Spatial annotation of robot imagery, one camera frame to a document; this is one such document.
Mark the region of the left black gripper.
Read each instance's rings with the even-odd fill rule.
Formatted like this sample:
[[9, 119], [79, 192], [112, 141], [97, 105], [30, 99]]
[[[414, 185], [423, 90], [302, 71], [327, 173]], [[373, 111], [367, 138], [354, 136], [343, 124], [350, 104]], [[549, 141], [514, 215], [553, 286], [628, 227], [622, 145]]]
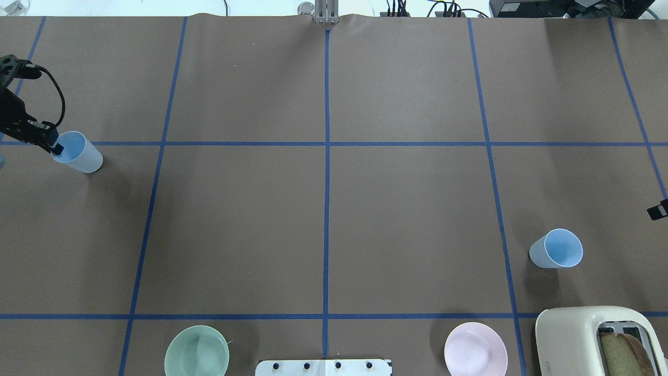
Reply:
[[37, 144], [46, 152], [60, 156], [64, 147], [58, 143], [57, 126], [52, 122], [33, 123], [36, 118], [26, 111], [26, 105], [9, 89], [1, 95], [1, 131], [20, 142]]

